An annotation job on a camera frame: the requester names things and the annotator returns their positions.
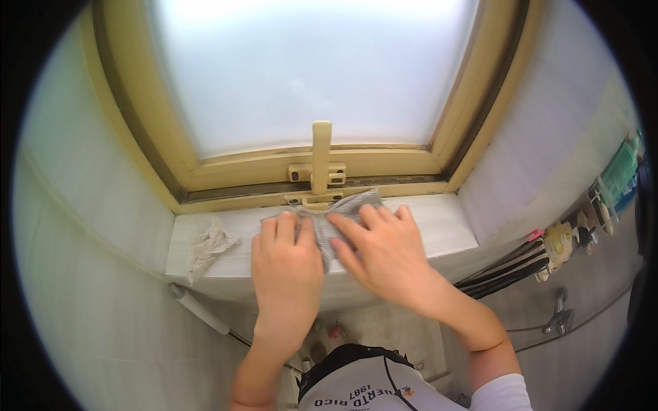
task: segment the bathroom floor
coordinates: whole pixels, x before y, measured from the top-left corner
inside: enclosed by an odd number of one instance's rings
[[[325,330],[338,321],[346,331],[345,337],[331,339]],[[301,359],[309,357],[309,348],[315,341],[322,341],[330,352],[344,343],[359,343],[373,347],[398,350],[407,355],[426,381],[444,393],[449,383],[446,372],[443,344],[438,322],[420,317],[394,304],[381,302],[363,308],[322,313],[316,328],[319,332],[309,336],[291,364],[301,369]],[[298,389],[297,374],[284,372],[280,391],[280,408],[296,404]]]

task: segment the white t-shirt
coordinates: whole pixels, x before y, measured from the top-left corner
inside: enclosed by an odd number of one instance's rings
[[[412,367],[386,360],[395,386],[418,411],[463,411],[425,382]],[[304,395],[300,411],[400,410],[409,407],[397,396],[386,373],[384,357],[362,358],[332,372]],[[471,398],[471,411],[532,411],[523,375],[508,374],[481,386]]]

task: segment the window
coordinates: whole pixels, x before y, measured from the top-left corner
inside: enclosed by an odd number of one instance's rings
[[[455,191],[484,150],[485,120],[495,123],[522,77],[542,6],[108,0],[93,4],[86,50],[134,157],[147,159],[177,212],[322,202],[373,186],[440,193]],[[312,128],[317,120],[331,125]],[[311,187],[313,170],[328,187],[318,178]]]

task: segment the cleaning cloth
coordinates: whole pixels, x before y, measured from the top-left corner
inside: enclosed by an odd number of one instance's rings
[[[336,201],[330,205],[326,210],[309,210],[304,206],[288,206],[282,211],[289,210],[296,213],[299,217],[310,217],[313,221],[313,231],[315,231],[315,241],[322,253],[322,265],[324,266],[324,273],[329,271],[329,263],[336,258],[336,252],[331,245],[331,239],[339,237],[343,239],[353,250],[356,248],[354,244],[338,229],[335,225],[327,220],[326,215],[331,213],[341,214],[350,220],[361,225],[361,217],[359,217],[359,209],[364,204],[370,204],[374,208],[383,206],[382,198],[379,196],[379,190],[374,189],[366,191],[365,193],[350,195],[342,200]],[[299,234],[301,218],[297,221],[297,228],[295,230],[295,240]]]

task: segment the tiled wall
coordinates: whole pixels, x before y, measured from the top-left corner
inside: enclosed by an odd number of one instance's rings
[[[526,77],[459,190],[480,247],[434,266],[459,281],[548,227],[636,127],[624,78],[594,25],[573,0],[547,2]]]
[[[80,41],[74,24],[51,55],[16,161],[14,240],[34,325],[83,409],[222,409],[245,349],[160,278],[174,216],[103,118]],[[204,303],[250,337],[253,315]]]
[[[545,324],[553,314],[556,290],[569,293],[566,309],[574,310],[574,327],[582,324],[627,290],[641,266],[634,210],[628,209],[612,237],[599,233],[592,256],[577,250],[547,282],[534,277],[484,297],[507,329]],[[519,353],[535,411],[576,410],[592,392],[616,352],[626,329],[626,292],[613,306],[573,334]],[[511,333],[516,349],[545,341],[555,333]],[[450,331],[442,326],[443,349],[455,394],[470,394],[468,357]]]

